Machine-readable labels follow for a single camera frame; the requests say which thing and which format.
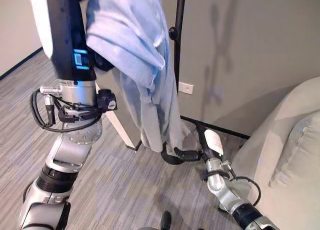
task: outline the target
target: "beige sofa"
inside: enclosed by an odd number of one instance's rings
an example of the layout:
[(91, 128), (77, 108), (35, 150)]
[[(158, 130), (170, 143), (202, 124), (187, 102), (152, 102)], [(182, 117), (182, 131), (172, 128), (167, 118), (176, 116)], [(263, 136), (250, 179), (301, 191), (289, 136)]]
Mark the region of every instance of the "beige sofa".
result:
[[(290, 92), (232, 161), (254, 179), (256, 206), (281, 230), (320, 230), (320, 77)], [(240, 183), (251, 202), (258, 191)]]

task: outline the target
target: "sofa armrest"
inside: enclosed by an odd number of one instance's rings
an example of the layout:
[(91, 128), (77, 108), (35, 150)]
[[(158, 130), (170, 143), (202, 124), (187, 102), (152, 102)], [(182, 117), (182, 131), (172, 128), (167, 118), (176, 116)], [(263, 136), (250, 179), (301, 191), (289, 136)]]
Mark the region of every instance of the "sofa armrest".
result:
[[(232, 161), (237, 175), (256, 181), (263, 190), (269, 185), (292, 128), (307, 115), (320, 110), (320, 77), (292, 90), (239, 150)], [(257, 192), (243, 186), (243, 197), (254, 200)]]

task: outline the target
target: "wall outlet plate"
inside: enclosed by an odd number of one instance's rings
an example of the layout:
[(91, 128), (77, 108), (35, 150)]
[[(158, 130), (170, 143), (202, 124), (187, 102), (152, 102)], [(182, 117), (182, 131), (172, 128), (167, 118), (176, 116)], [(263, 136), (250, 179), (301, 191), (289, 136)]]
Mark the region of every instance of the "wall outlet plate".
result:
[(194, 86), (188, 83), (179, 82), (179, 92), (183, 92), (185, 94), (193, 94)]

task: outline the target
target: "sofa cushion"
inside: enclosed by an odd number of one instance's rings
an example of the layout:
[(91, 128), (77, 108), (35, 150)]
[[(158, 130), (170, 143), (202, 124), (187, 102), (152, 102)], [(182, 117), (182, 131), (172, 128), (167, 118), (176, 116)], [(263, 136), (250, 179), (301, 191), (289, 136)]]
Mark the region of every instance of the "sofa cushion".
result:
[(269, 186), (319, 180), (320, 111), (317, 111), (300, 120), (291, 130)]

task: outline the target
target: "black metal pole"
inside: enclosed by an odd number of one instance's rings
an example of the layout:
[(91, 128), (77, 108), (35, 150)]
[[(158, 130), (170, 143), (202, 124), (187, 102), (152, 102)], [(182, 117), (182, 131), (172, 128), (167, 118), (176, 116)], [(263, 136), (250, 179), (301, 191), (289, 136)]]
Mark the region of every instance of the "black metal pole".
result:
[(177, 0), (175, 26), (169, 29), (169, 37), (174, 41), (174, 75), (176, 90), (179, 89), (179, 73), (180, 73), (180, 52), (181, 52), (181, 34), (182, 23), (184, 20), (185, 0)]

